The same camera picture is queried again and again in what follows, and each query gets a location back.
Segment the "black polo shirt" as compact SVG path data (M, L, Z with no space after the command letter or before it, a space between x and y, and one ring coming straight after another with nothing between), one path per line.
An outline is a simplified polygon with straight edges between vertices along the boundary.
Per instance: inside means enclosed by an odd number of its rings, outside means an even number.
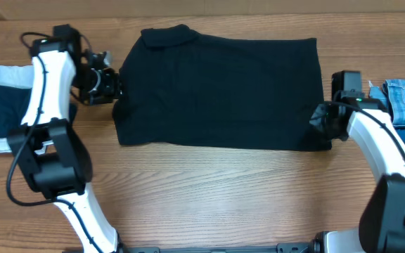
M120 68L112 117L121 145L322 151L314 38L225 39L186 25L144 29Z

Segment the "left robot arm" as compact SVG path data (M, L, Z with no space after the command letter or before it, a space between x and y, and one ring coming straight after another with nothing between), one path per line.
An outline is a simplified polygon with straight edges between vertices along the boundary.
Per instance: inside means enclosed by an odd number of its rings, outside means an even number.
M84 105L112 103L122 95L111 54L82 48L86 37L70 25L57 25L50 35L36 33L25 44L32 58L34 82L27 111L7 141L14 156L6 179L11 202L27 206L11 191L19 168L29 188L65 215L82 243L83 252L125 252L119 233L106 219L91 184L88 150L72 128L70 99Z

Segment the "light blue denim jeans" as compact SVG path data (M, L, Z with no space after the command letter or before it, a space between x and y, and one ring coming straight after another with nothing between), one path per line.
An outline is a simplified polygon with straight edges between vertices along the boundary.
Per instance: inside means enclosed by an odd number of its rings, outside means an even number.
M370 98L379 99L389 110L395 128L405 128L405 79L386 79L381 86L368 82Z

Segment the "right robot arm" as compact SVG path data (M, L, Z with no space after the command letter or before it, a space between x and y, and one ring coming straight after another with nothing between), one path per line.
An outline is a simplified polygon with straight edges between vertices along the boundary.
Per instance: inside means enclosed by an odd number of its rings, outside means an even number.
M329 141L351 138L377 181L357 228L320 232L308 252L405 252L405 144L383 103L367 98L357 71L336 72L332 97L310 123Z

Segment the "folded light grey garment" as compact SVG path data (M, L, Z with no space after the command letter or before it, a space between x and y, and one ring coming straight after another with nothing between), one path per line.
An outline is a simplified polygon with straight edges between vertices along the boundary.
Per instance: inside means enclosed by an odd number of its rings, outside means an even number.
M17 89L30 89L33 85L34 68L26 66L0 65L0 86ZM9 153L11 150L5 138L0 138L0 153Z

